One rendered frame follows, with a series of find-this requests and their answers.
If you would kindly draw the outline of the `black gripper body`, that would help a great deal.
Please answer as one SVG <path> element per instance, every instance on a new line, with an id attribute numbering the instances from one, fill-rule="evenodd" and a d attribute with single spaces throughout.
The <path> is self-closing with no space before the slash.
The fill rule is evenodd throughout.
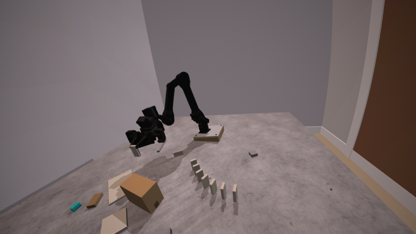
<path id="1" fill-rule="evenodd" d="M 158 138 L 158 143 L 164 143 L 166 140 L 166 136 L 164 133 L 164 130 L 162 128 L 158 128 L 158 126 L 155 124 L 153 129 L 150 131 L 150 129 L 148 128 L 143 128 L 140 131 L 136 131 L 136 130 L 128 130 L 125 134 L 130 142 L 130 144 L 132 143 L 133 140 L 133 133 L 138 133 L 140 140 L 144 137 L 144 133 L 145 132 L 151 132 L 152 136 L 153 136 L 153 140 L 157 140 L 156 138 Z"/>

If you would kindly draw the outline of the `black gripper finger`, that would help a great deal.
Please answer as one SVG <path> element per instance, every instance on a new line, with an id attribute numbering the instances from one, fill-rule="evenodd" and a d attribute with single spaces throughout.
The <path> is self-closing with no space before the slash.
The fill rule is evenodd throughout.
<path id="1" fill-rule="evenodd" d="M 138 142 L 140 141 L 140 138 L 139 138 L 139 135 L 138 135 L 138 132 L 133 132 L 132 133 L 132 136 L 133 136 L 133 140 L 132 140 L 132 142 L 131 142 L 131 144 L 130 144 L 130 146 L 132 145 L 137 145 L 138 144 Z M 129 147 L 130 147 L 129 146 Z"/>
<path id="2" fill-rule="evenodd" d="M 154 144 L 154 138 L 152 136 L 152 133 L 150 131 L 148 132 L 144 132 L 144 136 L 143 138 L 137 143 L 137 145 L 135 146 L 136 149 L 139 149 L 141 147 L 145 147 L 147 145 L 150 144 Z"/>

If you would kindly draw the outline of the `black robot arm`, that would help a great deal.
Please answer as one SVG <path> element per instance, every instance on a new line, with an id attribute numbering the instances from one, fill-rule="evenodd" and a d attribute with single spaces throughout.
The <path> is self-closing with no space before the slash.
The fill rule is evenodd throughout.
<path id="1" fill-rule="evenodd" d="M 189 74 L 186 72 L 179 73 L 175 79 L 166 85 L 165 107 L 161 114 L 156 110 L 156 106 L 152 106 L 142 110 L 144 116 L 140 116 L 136 123 L 140 126 L 140 130 L 148 128 L 150 131 L 157 125 L 158 128 L 165 130 L 163 124 L 171 126 L 174 121 L 173 102 L 174 91 L 176 86 L 183 89 L 187 102 L 191 109 L 191 119 L 198 124 L 199 134 L 207 134 L 211 129 L 208 127 L 209 119 L 206 118 L 203 112 L 199 109 L 195 97 L 191 90 L 191 81 Z M 160 120 L 161 121 L 160 121 Z M 163 123 L 163 124 L 162 124 Z"/>

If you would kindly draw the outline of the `small teal block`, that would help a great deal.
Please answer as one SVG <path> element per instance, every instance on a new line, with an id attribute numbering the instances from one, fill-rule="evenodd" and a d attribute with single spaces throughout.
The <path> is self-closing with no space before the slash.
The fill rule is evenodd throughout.
<path id="1" fill-rule="evenodd" d="M 76 202 L 74 205 L 70 207 L 70 209 L 75 212 L 79 207 L 81 207 L 81 204 L 79 202 Z"/>

